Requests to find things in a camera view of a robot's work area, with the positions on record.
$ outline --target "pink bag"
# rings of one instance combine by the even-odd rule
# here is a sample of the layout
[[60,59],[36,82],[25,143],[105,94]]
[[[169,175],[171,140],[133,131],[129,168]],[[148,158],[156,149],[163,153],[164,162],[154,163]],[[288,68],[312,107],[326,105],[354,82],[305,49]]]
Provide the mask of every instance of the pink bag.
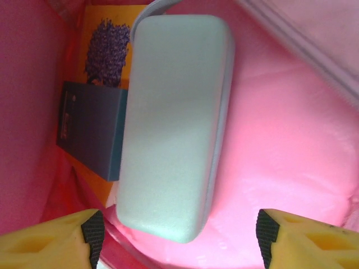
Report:
[[111,268],[260,269],[260,208],[359,230],[359,113],[351,105],[359,91],[359,4],[314,2],[184,0],[168,12],[221,17],[237,46],[213,209],[188,245],[123,227],[55,146],[61,82],[76,62],[85,1],[2,3],[0,233],[96,207],[106,217],[101,260]]

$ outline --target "purple flower illustration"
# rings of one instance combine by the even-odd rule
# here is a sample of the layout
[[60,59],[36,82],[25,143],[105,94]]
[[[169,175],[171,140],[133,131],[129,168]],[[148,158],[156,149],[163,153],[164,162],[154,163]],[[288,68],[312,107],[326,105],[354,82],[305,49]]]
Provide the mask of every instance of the purple flower illustration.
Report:
[[102,20],[89,44],[85,64],[88,83],[97,80],[105,86],[118,87],[122,68],[126,65],[129,42],[129,26],[114,25],[109,19]]

